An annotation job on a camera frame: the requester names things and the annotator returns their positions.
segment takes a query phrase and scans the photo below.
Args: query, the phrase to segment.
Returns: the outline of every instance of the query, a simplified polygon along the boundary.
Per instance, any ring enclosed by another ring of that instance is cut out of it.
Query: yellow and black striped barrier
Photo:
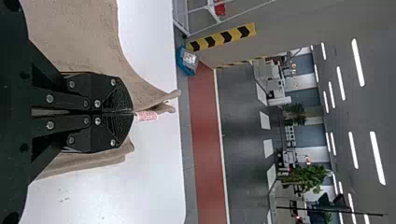
[[[187,44],[189,51],[199,51],[203,49],[210,49],[215,46],[225,45],[233,41],[256,35],[256,28],[254,22],[243,26],[235,27],[231,30],[213,34],[197,40],[193,40]]]
[[[220,69],[220,68],[231,67],[231,66],[234,66],[234,65],[242,64],[242,63],[251,63],[251,62],[253,62],[254,60],[265,59],[265,58],[267,58],[267,56],[256,57],[256,58],[254,58],[254,59],[244,60],[244,61],[237,62],[237,63],[224,64],[224,65],[218,66],[218,67],[216,67],[216,68],[217,68],[217,69]]]

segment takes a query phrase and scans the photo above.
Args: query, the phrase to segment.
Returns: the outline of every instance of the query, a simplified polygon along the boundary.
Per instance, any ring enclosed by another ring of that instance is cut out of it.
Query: red sign
[[[224,2],[224,0],[215,0],[215,3]],[[225,16],[225,4],[215,6],[215,12],[218,16]]]

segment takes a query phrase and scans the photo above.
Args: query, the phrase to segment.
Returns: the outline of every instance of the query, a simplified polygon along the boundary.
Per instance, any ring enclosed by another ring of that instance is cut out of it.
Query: pink object
[[[155,111],[147,110],[147,111],[139,111],[135,112],[137,121],[154,121],[158,119],[158,114]]]

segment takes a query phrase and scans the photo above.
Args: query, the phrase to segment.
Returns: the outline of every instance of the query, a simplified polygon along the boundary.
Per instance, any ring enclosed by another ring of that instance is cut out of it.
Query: red walkway
[[[200,63],[189,78],[192,147],[199,224],[226,224],[213,70]]]

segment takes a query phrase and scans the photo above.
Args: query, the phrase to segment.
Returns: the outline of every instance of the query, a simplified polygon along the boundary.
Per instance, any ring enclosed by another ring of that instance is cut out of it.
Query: green plant
[[[305,112],[303,104],[284,105],[283,109],[294,114],[303,114]]]
[[[319,194],[320,185],[328,173],[324,166],[310,165],[304,168],[297,167],[288,176],[282,176],[280,180],[286,185],[299,185],[303,192],[312,190],[315,194]]]
[[[326,220],[326,223],[332,223],[332,213],[324,213],[324,218]]]
[[[305,125],[306,115],[304,106],[302,104],[284,105],[285,125],[291,126],[293,124]]]

